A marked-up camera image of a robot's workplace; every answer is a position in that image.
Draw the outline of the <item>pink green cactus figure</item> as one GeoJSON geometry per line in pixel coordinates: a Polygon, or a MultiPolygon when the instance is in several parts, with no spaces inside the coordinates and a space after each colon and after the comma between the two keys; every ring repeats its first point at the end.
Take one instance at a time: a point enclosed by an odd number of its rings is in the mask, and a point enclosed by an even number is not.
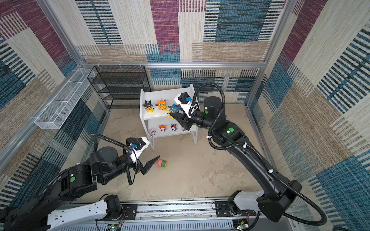
{"type": "Polygon", "coordinates": [[[156,162],[156,166],[158,167],[167,167],[168,162],[163,159],[158,159],[156,162]]]}

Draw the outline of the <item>orange crab hood Doraemon figure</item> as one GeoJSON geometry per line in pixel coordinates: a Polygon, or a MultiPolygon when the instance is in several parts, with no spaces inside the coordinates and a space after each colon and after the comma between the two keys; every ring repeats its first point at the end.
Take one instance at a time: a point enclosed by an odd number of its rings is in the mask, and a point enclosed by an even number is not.
{"type": "Polygon", "coordinates": [[[165,132],[167,130],[167,127],[165,125],[160,125],[159,129],[161,132],[165,132]]]}

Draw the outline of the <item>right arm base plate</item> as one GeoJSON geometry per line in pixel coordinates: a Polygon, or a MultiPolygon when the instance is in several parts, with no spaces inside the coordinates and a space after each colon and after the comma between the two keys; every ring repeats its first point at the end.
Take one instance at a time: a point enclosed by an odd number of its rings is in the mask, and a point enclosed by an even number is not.
{"type": "Polygon", "coordinates": [[[217,217],[253,217],[257,215],[254,210],[240,210],[236,205],[227,201],[214,201],[211,208],[216,211],[217,217]]]}

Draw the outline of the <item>pink hood Doraemon figure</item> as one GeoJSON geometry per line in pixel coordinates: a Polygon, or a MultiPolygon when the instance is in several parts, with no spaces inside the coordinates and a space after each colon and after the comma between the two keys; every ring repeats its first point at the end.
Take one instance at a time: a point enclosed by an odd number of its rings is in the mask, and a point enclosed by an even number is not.
{"type": "Polygon", "coordinates": [[[149,131],[149,134],[150,134],[151,137],[155,137],[156,131],[154,129],[151,129],[149,131]]]}

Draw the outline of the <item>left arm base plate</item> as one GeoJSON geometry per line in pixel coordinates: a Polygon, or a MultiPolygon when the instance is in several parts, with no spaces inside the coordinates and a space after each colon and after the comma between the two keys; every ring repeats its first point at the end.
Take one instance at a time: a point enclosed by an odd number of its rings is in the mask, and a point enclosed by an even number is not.
{"type": "Polygon", "coordinates": [[[127,220],[135,220],[138,204],[120,204],[120,212],[117,217],[112,220],[116,222],[125,222],[127,220]]]}

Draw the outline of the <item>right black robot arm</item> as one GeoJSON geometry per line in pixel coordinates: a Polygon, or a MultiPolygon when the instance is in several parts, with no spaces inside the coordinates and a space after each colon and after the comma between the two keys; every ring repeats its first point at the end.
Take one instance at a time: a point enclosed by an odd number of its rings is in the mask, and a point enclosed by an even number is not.
{"type": "Polygon", "coordinates": [[[252,174],[262,187],[261,195],[251,200],[248,205],[239,205],[240,210],[254,210],[264,214],[269,220],[278,222],[285,216],[294,221],[311,226],[322,226],[327,223],[325,212],[312,200],[301,194],[302,186],[296,180],[289,180],[279,173],[250,143],[242,129],[227,120],[225,114],[225,94],[222,88],[214,83],[200,85],[193,96],[181,92],[175,97],[179,111],[171,112],[172,116],[186,130],[196,125],[208,130],[206,139],[215,150],[226,150],[232,154],[252,174]],[[206,87],[216,88],[221,96],[208,97],[201,111],[197,97],[199,91],[206,87]],[[321,219],[318,221],[305,220],[287,213],[287,209],[295,198],[301,198],[316,210],[321,219]]]}

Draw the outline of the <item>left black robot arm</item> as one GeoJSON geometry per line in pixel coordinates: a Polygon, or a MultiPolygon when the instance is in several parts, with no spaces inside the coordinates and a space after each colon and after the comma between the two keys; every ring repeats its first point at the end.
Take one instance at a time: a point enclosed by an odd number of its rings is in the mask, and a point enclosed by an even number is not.
{"type": "Polygon", "coordinates": [[[106,185],[121,174],[126,174],[129,185],[132,185],[135,179],[130,170],[145,175],[160,157],[146,164],[140,162],[140,155],[150,144],[146,137],[128,138],[126,143],[121,143],[93,134],[92,140],[93,151],[86,161],[57,174],[39,197],[20,207],[1,210],[1,224],[5,231],[58,231],[92,219],[105,221],[123,217],[119,198],[113,194],[85,206],[60,207],[97,190],[98,184],[106,185]]]}

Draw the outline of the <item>blue hood Pikachu figure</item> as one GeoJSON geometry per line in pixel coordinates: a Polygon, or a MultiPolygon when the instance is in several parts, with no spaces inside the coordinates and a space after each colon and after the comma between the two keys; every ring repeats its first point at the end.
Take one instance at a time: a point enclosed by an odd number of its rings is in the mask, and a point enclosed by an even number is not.
{"type": "Polygon", "coordinates": [[[173,117],[170,115],[170,113],[178,113],[181,109],[181,106],[180,105],[176,105],[176,104],[172,104],[171,106],[168,106],[168,117],[172,118],[173,117]]]}

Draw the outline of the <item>black blue Luxray figure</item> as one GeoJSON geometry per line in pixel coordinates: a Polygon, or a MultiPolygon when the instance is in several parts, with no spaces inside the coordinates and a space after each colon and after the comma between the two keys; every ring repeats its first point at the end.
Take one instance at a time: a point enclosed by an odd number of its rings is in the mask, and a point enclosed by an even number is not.
{"type": "Polygon", "coordinates": [[[149,100],[149,101],[145,100],[144,108],[145,108],[147,113],[153,113],[154,112],[154,106],[151,103],[151,100],[149,100]]]}

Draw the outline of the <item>orange yellow Pokemon figure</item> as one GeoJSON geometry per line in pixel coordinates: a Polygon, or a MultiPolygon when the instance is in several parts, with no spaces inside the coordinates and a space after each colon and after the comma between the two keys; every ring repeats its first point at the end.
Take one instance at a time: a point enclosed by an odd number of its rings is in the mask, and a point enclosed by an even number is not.
{"type": "Polygon", "coordinates": [[[156,106],[158,107],[158,109],[160,111],[166,111],[167,110],[167,103],[166,103],[166,100],[163,100],[163,99],[160,99],[156,106]]]}

